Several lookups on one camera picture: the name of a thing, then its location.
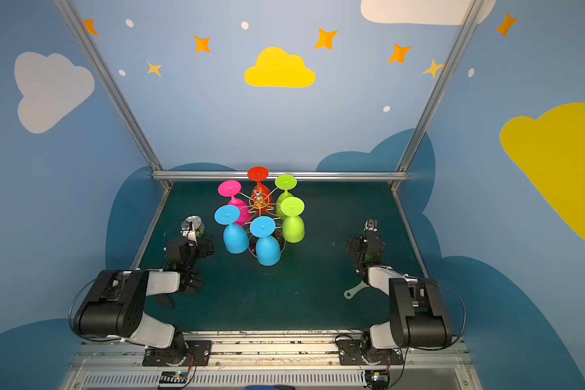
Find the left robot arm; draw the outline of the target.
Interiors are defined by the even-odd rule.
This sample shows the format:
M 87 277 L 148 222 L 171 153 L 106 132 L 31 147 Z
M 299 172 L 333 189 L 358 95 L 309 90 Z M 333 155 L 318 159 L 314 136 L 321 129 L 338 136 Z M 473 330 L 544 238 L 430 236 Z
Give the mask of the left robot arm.
M 146 349 L 146 367 L 195 367 L 194 354 L 183 332 L 145 312 L 147 297 L 167 308 L 174 307 L 174 293 L 195 294 L 202 278 L 195 263 L 214 253 L 211 236 L 190 232 L 167 246 L 163 269 L 104 270 L 85 287 L 81 306 L 70 307 L 68 323 L 73 333 L 93 341 L 127 341 Z

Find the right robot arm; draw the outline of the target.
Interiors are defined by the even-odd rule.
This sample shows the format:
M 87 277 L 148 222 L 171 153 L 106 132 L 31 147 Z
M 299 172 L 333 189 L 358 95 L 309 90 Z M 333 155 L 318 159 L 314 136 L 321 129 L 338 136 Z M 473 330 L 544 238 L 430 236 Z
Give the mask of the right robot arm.
M 378 222 L 369 219 L 358 237 L 350 237 L 346 250 L 356 258 L 355 271 L 362 287 L 388 296 L 388 321 L 363 333 L 365 358 L 395 349 L 446 349 L 453 344 L 453 325 L 433 279 L 400 273 L 382 261 L 385 243 Z

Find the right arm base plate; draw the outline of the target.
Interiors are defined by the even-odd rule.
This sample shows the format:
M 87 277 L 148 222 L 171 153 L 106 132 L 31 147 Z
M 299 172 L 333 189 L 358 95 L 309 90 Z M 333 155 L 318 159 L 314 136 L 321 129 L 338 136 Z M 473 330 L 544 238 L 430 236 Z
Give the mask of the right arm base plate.
M 341 339 L 335 344 L 342 366 L 402 366 L 405 361 L 394 349 L 375 349 L 362 340 Z

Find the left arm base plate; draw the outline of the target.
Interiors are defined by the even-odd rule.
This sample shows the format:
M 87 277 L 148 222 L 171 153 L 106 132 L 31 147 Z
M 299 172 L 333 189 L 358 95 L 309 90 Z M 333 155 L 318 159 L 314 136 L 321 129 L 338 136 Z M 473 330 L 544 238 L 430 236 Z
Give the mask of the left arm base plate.
M 205 367 L 211 356 L 212 341 L 184 341 L 167 349 L 149 348 L 143 358 L 143 367 Z

